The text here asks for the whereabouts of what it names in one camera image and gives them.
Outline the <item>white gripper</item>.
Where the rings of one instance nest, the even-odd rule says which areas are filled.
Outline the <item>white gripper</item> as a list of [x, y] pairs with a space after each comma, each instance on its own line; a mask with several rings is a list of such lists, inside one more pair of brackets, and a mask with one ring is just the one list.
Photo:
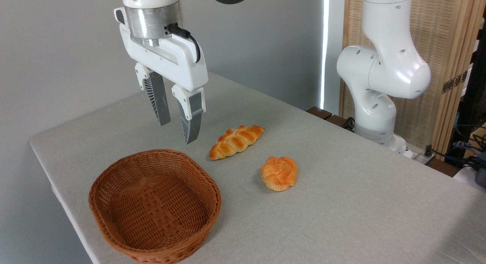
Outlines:
[[176, 83], [172, 94], [178, 102], [186, 144], [199, 136], [202, 113], [206, 111], [203, 87], [208, 82], [204, 54], [197, 60], [192, 41], [174, 35], [159, 39], [158, 46], [135, 42], [126, 25], [120, 25], [120, 34], [129, 56], [136, 62], [139, 87], [146, 91], [160, 126], [169, 123], [170, 113], [163, 77]]

